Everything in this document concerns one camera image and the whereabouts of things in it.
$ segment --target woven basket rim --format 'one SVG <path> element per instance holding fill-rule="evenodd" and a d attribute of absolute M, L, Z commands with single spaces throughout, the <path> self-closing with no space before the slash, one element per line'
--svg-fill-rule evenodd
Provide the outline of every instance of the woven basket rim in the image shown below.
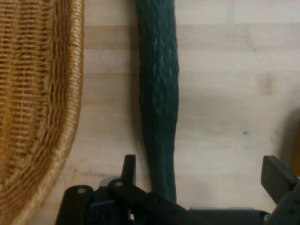
<path fill-rule="evenodd" d="M 53 160 L 42 178 L 36 192 L 15 217 L 11 224 L 23 225 L 29 223 L 34 213 L 41 208 L 46 197 L 53 188 L 70 152 L 72 142 L 78 126 L 78 117 L 81 105 L 83 80 L 83 9 L 84 0 L 71 0 L 70 11 L 70 43 L 68 51 L 68 85 L 67 85 L 67 112 L 62 125 L 62 132 L 58 139 L 58 146 Z"/>

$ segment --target light wood surface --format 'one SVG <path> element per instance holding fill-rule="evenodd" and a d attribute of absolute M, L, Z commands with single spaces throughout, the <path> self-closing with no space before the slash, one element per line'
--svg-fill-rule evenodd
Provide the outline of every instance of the light wood surface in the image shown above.
<path fill-rule="evenodd" d="M 264 155 L 289 159 L 300 118 L 299 0 L 176 0 L 180 111 L 175 171 L 186 208 L 272 211 Z M 53 225 L 65 189 L 119 175 L 137 155 L 150 190 L 138 112 L 134 0 L 85 1 L 84 85 L 71 154 L 32 225 Z"/>

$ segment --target green cucumber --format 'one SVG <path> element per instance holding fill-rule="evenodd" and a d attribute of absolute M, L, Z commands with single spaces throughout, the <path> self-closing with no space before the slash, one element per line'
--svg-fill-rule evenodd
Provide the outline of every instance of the green cucumber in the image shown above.
<path fill-rule="evenodd" d="M 154 191 L 176 202 L 178 53 L 174 0 L 136 0 L 142 135 Z"/>

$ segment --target wooden table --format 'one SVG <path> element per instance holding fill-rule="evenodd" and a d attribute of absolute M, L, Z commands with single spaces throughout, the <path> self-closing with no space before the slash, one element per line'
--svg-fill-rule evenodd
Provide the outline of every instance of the wooden table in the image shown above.
<path fill-rule="evenodd" d="M 272 211 L 264 155 L 287 161 L 300 118 L 299 0 L 176 0 L 180 110 L 175 170 L 186 208 Z M 134 0 L 86 0 L 82 111 L 71 154 L 32 225 L 53 225 L 72 185 L 97 188 L 137 155 L 150 190 L 138 112 Z"/>

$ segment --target wicker basket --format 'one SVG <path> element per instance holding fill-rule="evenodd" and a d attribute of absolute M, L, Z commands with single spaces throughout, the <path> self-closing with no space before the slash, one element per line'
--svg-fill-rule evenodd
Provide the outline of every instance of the wicker basket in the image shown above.
<path fill-rule="evenodd" d="M 83 0 L 0 0 L 0 225 L 26 224 L 75 136 Z"/>

